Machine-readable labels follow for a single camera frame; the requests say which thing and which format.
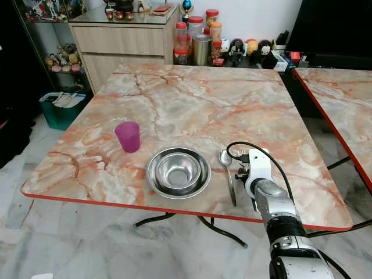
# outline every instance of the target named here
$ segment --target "teal bin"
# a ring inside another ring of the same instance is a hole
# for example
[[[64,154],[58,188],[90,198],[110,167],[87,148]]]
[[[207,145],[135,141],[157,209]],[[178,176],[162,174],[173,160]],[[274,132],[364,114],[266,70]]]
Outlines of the teal bin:
[[[58,97],[59,94],[60,93],[56,92],[45,94],[40,98],[39,103],[49,127],[65,131],[84,109],[89,99],[85,94],[78,94],[76,97],[83,97],[84,99],[71,108],[60,108],[55,106],[52,102],[45,101],[48,97]]]

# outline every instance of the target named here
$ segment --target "red table edge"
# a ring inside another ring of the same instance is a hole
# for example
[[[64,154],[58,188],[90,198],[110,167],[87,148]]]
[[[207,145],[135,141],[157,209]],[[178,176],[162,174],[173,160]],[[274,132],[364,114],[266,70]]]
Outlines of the red table edge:
[[[237,220],[237,221],[247,221],[252,223],[263,223],[261,219],[253,219],[247,217],[237,217],[237,216],[227,216],[227,215],[220,215],[220,214],[211,214],[205,212],[192,212],[187,210],[177,210],[177,209],[165,209],[165,208],[156,208],[153,206],[142,206],[142,205],[124,205],[121,203],[114,203],[114,202],[98,202],[98,201],[88,201],[83,199],[71,199],[71,198],[62,198],[57,196],[45,196],[45,195],[37,195],[37,194],[27,194],[21,192],[23,195],[29,198],[36,198],[36,199],[50,199],[52,201],[61,201],[61,202],[75,202],[75,203],[87,203],[90,205],[103,205],[103,206],[113,206],[117,208],[134,208],[134,209],[143,209],[143,210],[151,210],[151,211],[158,211],[158,212],[169,212],[169,213],[178,213],[178,214],[185,214],[185,215],[195,215],[195,216],[203,216],[203,217],[214,217],[220,219],[228,219],[228,220]],[[313,230],[327,230],[327,231],[348,231],[350,227],[346,228],[339,228],[339,227],[323,227],[323,226],[315,226],[315,225],[303,225],[304,228],[311,228]]]
[[[307,93],[309,94],[309,96],[312,98],[312,100],[315,103],[315,105],[318,107],[318,110],[321,112],[321,114],[324,116],[324,118],[326,119],[326,121],[331,126],[331,129],[332,129],[333,133],[337,136],[337,138],[341,142],[343,148],[345,148],[347,154],[352,159],[355,167],[358,169],[360,175],[363,177],[364,182],[367,184],[368,188],[372,191],[372,181],[370,180],[370,178],[368,177],[368,175],[366,174],[366,172],[363,170],[362,166],[358,162],[358,159],[353,154],[353,152],[351,151],[351,149],[348,147],[348,144],[342,138],[341,134],[338,132],[338,130],[336,129],[336,127],[333,125],[331,119],[327,116],[326,112],[323,110],[323,108],[321,107],[321,105],[319,104],[319,102],[317,101],[317,99],[315,98],[315,96],[313,95],[313,93],[311,92],[311,90],[309,89],[309,87],[307,87],[306,83],[304,82],[304,80],[299,75],[299,73],[297,72],[296,69],[295,69],[295,74],[296,74],[296,77],[298,78],[298,80],[301,82],[301,84],[304,87],[304,89],[307,91]]]

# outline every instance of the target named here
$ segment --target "jar with red lid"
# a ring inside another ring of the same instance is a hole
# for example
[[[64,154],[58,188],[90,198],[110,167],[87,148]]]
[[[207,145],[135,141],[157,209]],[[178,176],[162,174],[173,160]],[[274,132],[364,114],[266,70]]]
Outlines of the jar with red lid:
[[[219,40],[217,42],[212,42],[212,54],[211,54],[212,59],[218,59],[219,57],[221,57],[221,45],[222,45],[222,40]]]
[[[175,65],[188,65],[189,64],[189,49],[188,48],[175,48],[173,50],[173,63]]]
[[[187,48],[187,26],[184,22],[177,22],[176,24],[176,48]]]
[[[210,27],[213,22],[217,21],[217,16],[219,15],[219,10],[214,10],[214,9],[207,10],[206,14],[207,14],[207,25]]]
[[[201,16],[190,16],[188,18],[188,32],[191,38],[203,34],[204,19]]]
[[[210,35],[210,28],[208,26],[204,28],[204,35]]]
[[[213,22],[210,26],[210,35],[213,42],[218,42],[221,39],[222,23]]]

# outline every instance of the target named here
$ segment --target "spoon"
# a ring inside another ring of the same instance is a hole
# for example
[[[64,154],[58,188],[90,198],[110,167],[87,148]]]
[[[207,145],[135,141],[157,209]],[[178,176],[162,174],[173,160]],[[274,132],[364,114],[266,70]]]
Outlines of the spoon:
[[[220,163],[226,168],[227,174],[228,174],[228,189],[230,191],[230,197],[232,204],[234,206],[237,205],[237,200],[235,198],[235,190],[234,190],[234,185],[233,185],[233,180],[231,178],[231,173],[230,170],[228,169],[229,165],[233,162],[233,159],[227,154],[226,150],[220,150]]]

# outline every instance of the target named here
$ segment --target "tiled floor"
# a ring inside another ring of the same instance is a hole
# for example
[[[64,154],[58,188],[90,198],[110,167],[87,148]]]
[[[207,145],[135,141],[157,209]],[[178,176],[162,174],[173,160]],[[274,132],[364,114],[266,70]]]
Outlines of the tiled floor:
[[[306,119],[327,164],[345,151],[325,122]],[[133,229],[159,213],[26,198],[19,192],[30,172],[61,135],[37,119],[31,143],[0,170],[0,278],[262,278],[269,277],[269,244],[261,224],[216,220],[248,242],[209,230],[196,217],[176,215]],[[331,171],[355,223],[372,217],[372,197],[351,163]],[[372,274],[372,228],[314,241],[353,279]]]

